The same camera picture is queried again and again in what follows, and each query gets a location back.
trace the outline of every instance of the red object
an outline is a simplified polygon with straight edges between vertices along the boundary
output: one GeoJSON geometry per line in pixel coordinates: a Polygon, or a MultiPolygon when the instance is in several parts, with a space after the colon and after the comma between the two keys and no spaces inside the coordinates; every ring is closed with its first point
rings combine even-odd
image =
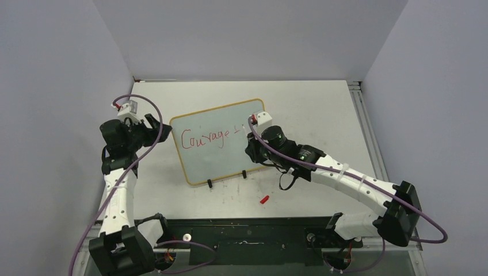
{"type": "Polygon", "coordinates": [[[267,195],[263,199],[261,199],[260,203],[261,204],[264,204],[264,203],[266,203],[268,201],[268,199],[269,199],[269,195],[267,195]]]}

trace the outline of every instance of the white wall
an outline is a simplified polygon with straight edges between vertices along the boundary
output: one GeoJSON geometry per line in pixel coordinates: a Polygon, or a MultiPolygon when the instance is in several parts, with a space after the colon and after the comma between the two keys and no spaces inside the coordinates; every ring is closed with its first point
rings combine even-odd
{"type": "MultiPolygon", "coordinates": [[[[429,275],[488,273],[487,1],[409,0],[363,83],[392,181],[416,185],[449,233],[429,275]]],[[[419,223],[424,238],[440,235],[419,223]]]]}
{"type": "Polygon", "coordinates": [[[0,274],[66,275],[131,76],[91,0],[2,1],[0,46],[0,274]]]}
{"type": "Polygon", "coordinates": [[[143,79],[363,80],[407,0],[94,0],[143,79]]]}

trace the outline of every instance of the wall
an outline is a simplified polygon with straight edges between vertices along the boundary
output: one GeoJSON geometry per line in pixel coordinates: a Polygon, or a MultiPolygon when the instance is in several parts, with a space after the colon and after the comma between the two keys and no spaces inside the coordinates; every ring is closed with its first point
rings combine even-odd
{"type": "Polygon", "coordinates": [[[94,0],[143,79],[363,80],[407,0],[94,0]]]}
{"type": "Polygon", "coordinates": [[[424,244],[429,275],[488,272],[487,10],[487,1],[410,0],[363,83],[391,180],[415,184],[450,235],[424,244]]]}
{"type": "Polygon", "coordinates": [[[91,0],[2,1],[0,30],[1,274],[66,275],[131,76],[91,0]]]}

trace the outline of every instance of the red handwriting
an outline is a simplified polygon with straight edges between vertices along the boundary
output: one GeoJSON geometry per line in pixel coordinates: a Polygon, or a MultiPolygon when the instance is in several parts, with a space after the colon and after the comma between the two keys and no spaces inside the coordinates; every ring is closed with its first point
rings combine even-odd
{"type": "MultiPolygon", "coordinates": [[[[241,131],[240,129],[236,129],[234,126],[234,129],[236,130],[234,133],[238,133],[241,131]]],[[[192,137],[191,136],[191,129],[185,129],[181,133],[181,146],[188,150],[193,147],[203,147],[207,144],[215,143],[218,142],[218,147],[219,148],[224,148],[225,140],[226,138],[229,138],[229,131],[218,131],[216,133],[210,132],[207,135],[201,135],[200,137],[192,137]]]]}

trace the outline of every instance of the white table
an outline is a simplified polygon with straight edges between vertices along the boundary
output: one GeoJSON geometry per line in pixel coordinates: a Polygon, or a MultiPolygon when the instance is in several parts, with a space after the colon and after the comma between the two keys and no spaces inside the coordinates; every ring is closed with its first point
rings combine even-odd
{"type": "MultiPolygon", "coordinates": [[[[133,94],[156,103],[164,122],[178,115],[252,98],[260,98],[273,123],[287,138],[309,144],[339,162],[374,176],[373,166],[354,109],[348,85],[342,80],[278,82],[142,82],[133,94]]],[[[142,99],[138,114],[154,109],[142,99]]],[[[289,191],[278,188],[272,169],[248,173],[193,187],[186,183],[173,138],[158,144],[139,165],[134,217],[162,213],[169,219],[331,216],[358,213],[366,207],[334,189],[298,180],[289,191]],[[270,196],[265,204],[260,200],[270,196]]],[[[282,184],[288,185],[289,176],[282,184]]]]}

